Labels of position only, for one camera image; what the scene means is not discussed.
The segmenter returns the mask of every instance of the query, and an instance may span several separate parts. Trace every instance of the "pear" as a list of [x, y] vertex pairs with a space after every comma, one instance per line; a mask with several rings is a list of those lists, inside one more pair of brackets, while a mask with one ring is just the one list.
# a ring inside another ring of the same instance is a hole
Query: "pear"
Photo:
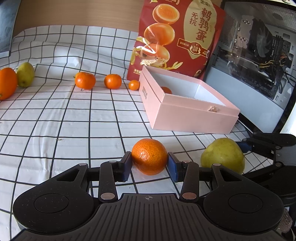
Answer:
[[200, 157], [202, 167], [211, 167], [219, 163], [239, 174], [244, 171], [245, 160], [238, 144], [229, 138], [219, 138], [213, 141]]
[[21, 64], [17, 70], [17, 84], [20, 87], [29, 87], [35, 77], [35, 70], [32, 64], [26, 62]]

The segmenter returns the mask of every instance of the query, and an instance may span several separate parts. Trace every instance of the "tablecloth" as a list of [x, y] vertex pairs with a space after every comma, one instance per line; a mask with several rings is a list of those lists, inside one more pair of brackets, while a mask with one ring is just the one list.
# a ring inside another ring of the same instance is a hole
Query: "tablecloth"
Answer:
[[[163, 143], [181, 161], [200, 163], [204, 149], [220, 134], [153, 130], [138, 91], [128, 89], [127, 69], [137, 33], [92, 26], [42, 26], [26, 29], [13, 39], [11, 56], [0, 59], [0, 69], [30, 62], [35, 79], [0, 102], [0, 240], [19, 231], [12, 213], [14, 200], [26, 190], [78, 164], [100, 166], [120, 160], [142, 138]], [[74, 83], [79, 71], [95, 74], [97, 83], [81, 91]], [[123, 77], [120, 89], [104, 87], [107, 74]], [[247, 132], [237, 123], [226, 137], [234, 141]], [[248, 153], [244, 172], [271, 164]], [[116, 183], [122, 193], [176, 193], [165, 169], [146, 176], [132, 168], [126, 183]], [[200, 195], [209, 192], [200, 182]], [[97, 196], [98, 182], [90, 195]]]

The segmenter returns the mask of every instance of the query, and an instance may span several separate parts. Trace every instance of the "open box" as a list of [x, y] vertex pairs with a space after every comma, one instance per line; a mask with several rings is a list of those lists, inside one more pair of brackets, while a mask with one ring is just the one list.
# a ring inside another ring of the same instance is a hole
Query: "open box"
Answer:
[[228, 134], [238, 119], [239, 109], [202, 80], [144, 66], [139, 81], [153, 129]]

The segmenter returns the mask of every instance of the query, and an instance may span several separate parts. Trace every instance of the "silver screw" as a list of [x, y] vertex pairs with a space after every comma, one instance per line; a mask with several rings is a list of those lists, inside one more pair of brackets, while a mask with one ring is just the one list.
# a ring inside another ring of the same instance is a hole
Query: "silver screw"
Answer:
[[186, 192], [186, 193], [183, 193], [182, 197], [187, 200], [193, 200], [193, 199], [196, 199], [197, 196], [193, 192]]
[[105, 192], [101, 195], [101, 198], [104, 200], [111, 200], [111, 199], [115, 198], [115, 195], [110, 192]]

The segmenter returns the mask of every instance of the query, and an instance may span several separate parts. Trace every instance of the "beige label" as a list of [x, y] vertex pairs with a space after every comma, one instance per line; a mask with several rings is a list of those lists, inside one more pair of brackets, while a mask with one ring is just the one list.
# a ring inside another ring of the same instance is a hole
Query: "beige label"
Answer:
[[[216, 20], [217, 13], [210, 0], [193, 0], [184, 18], [184, 39], [209, 49], [215, 34]], [[190, 50], [188, 53], [192, 59], [201, 56], [192, 54]]]

